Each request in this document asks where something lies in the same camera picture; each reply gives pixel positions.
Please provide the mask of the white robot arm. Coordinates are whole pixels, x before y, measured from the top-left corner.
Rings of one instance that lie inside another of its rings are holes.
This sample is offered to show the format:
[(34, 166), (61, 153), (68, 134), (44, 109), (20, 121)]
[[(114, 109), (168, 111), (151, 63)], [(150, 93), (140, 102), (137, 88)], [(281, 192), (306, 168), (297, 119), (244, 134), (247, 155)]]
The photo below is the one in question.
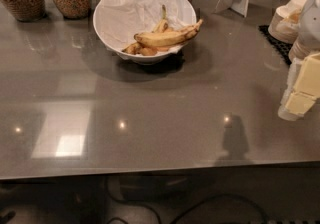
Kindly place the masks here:
[(289, 59), (287, 89), (278, 116), (296, 121), (320, 99), (320, 0), (307, 0), (304, 4)]

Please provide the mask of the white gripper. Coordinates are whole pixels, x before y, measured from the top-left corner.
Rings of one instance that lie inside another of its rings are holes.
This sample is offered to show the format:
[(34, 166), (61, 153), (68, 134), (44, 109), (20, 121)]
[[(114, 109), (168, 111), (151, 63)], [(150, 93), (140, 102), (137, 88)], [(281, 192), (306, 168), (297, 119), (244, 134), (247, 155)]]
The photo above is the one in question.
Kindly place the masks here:
[(287, 88), (280, 101), (278, 116), (286, 121), (296, 121), (299, 115), (303, 116), (313, 107), (319, 97), (320, 53), (312, 52), (303, 62), (294, 58), (289, 67)]

